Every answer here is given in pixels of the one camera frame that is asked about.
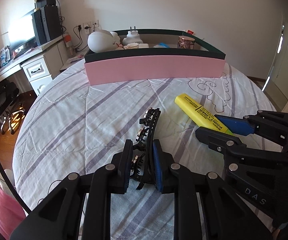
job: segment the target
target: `open box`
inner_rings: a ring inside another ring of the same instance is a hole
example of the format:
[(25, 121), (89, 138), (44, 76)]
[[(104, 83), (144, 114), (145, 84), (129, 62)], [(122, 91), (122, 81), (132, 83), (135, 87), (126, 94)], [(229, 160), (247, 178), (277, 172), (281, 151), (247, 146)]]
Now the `open box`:
[[(150, 48), (87, 52), (84, 66), (90, 85), (158, 78), (218, 78), (222, 75), (225, 54), (207, 42), (182, 31), (139, 29), (138, 32)], [(128, 30), (116, 33), (122, 41)], [(178, 36), (194, 38), (194, 49), (178, 49)], [(161, 42), (170, 48), (153, 48)]]

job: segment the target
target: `white cabinet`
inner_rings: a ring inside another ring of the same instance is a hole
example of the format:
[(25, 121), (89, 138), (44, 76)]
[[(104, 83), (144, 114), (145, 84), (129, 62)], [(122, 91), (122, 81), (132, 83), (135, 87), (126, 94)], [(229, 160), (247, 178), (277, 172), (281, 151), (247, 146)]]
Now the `white cabinet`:
[(63, 41), (22, 63), (21, 67), (38, 96), (60, 74), (62, 58), (67, 60), (66, 50), (62, 49), (62, 45), (65, 46)]

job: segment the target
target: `drawer handle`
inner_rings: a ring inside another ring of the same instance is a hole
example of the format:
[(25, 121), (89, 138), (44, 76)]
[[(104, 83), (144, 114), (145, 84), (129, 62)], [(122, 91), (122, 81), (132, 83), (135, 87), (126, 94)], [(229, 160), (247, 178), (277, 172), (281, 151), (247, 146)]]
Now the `drawer handle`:
[(38, 70), (35, 70), (35, 71), (31, 71), (31, 74), (34, 74), (36, 73), (37, 71), (41, 70), (40, 68)]

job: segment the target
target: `highlighter marker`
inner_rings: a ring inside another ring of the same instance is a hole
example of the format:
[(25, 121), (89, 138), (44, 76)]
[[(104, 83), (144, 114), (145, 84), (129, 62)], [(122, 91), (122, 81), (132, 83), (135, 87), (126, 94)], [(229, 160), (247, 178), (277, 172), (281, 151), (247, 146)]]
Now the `highlighter marker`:
[(233, 135), (233, 133), (221, 123), (214, 115), (203, 106), (194, 101), (187, 94), (181, 94), (175, 98), (175, 103), (198, 125), (215, 131)]

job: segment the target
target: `bedspread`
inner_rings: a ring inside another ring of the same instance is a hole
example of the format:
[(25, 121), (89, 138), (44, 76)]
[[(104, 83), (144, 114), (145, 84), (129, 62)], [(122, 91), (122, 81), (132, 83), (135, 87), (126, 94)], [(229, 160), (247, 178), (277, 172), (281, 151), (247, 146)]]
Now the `bedspread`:
[[(223, 176), (221, 153), (200, 143), (196, 124), (174, 103), (186, 93), (212, 114), (242, 118), (257, 110), (275, 111), (263, 92), (244, 74), (226, 64), (221, 78), (165, 78), (90, 86), (84, 60), (55, 78), (38, 96), (24, 119), (15, 145), (13, 171), (17, 190), (33, 209), (71, 172), (94, 172), (135, 142), (139, 119), (148, 107), (161, 109), (155, 136), (163, 151), (193, 172)], [(257, 135), (240, 136), (248, 147), (281, 151)], [(172, 194), (153, 185), (112, 195), (111, 239), (172, 239)], [(248, 204), (270, 228), (271, 220)]]

